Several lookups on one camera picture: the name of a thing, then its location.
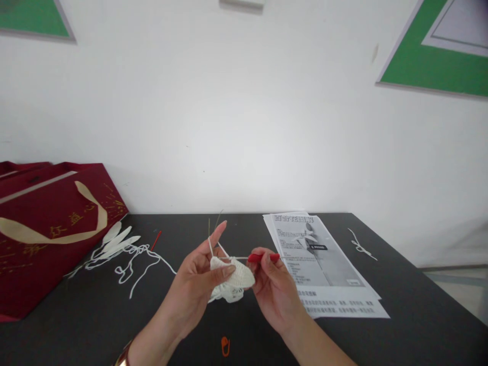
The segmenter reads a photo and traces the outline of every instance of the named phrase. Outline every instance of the red gift bag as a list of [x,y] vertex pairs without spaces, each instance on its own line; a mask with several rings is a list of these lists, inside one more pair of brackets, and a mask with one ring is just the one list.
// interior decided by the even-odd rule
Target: red gift bag
[[0,321],[25,317],[127,213],[103,164],[0,182]]
[[14,164],[11,162],[1,162],[0,163],[0,181],[4,179],[9,179],[14,176],[21,175],[25,172],[40,169],[51,165],[49,162],[41,163],[30,163],[30,164]]

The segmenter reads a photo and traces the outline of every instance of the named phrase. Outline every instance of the white wall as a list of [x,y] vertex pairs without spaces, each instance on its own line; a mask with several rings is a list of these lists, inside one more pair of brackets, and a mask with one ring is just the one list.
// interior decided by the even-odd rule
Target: white wall
[[375,86],[416,0],[62,3],[76,46],[0,37],[0,160],[103,162],[136,213],[351,211],[414,264],[488,262],[488,101]]

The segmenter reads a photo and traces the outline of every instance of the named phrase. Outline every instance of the cream ribbon handle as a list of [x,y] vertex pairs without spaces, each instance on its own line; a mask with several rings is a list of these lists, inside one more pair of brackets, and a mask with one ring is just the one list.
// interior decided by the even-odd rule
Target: cream ribbon handle
[[0,218],[0,232],[10,239],[25,244],[72,244],[74,242],[82,241],[95,236],[107,227],[107,210],[98,203],[98,201],[83,183],[76,181],[75,184],[78,192],[81,193],[83,197],[98,206],[98,222],[96,230],[68,235],[56,239],[49,239],[48,237],[39,234],[37,231],[29,229],[27,226],[17,221]]

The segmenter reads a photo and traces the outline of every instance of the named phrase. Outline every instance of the paper stack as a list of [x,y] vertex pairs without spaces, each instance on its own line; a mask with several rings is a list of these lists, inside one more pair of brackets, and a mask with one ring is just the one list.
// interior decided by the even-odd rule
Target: paper stack
[[318,216],[263,215],[277,252],[312,318],[389,318],[381,297],[352,265]]

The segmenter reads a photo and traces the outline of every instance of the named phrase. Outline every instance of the white crochet piece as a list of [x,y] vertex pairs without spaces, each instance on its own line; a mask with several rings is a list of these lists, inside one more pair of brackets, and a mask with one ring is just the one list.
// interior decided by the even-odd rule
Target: white crochet piece
[[251,287],[254,284],[255,280],[254,280],[253,273],[249,268],[247,268],[245,265],[243,265],[237,259],[235,259],[235,257],[229,257],[229,255],[225,253],[225,251],[224,253],[227,255],[227,258],[229,258],[230,263],[225,263],[219,258],[215,257],[212,250],[211,253],[212,253],[212,258],[210,259],[211,270],[233,264],[235,265],[235,271],[226,282],[222,283],[221,285],[218,285],[213,289],[212,295],[210,296],[210,300],[208,302],[212,302],[215,299],[220,299],[222,297],[229,303],[239,301],[244,296],[244,289]]

